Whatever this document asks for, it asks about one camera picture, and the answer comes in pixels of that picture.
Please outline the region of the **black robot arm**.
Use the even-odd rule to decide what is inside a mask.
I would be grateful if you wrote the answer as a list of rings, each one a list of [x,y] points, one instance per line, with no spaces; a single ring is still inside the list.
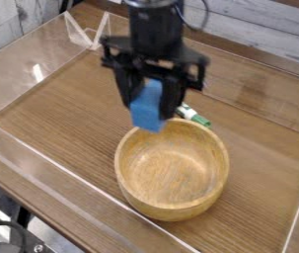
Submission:
[[[173,117],[189,89],[202,90],[210,58],[183,42],[183,0],[124,0],[130,34],[104,36],[102,65],[111,68],[123,104],[130,106],[147,78],[162,83],[158,115]]]

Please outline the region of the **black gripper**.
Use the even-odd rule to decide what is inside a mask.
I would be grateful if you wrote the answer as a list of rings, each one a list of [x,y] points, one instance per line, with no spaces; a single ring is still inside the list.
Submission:
[[[210,59],[183,42],[183,27],[201,31],[183,14],[183,3],[128,3],[130,34],[104,36],[102,63],[114,68],[119,94],[126,107],[139,97],[144,77],[161,79],[159,116],[169,120],[185,99],[186,87],[202,90]]]

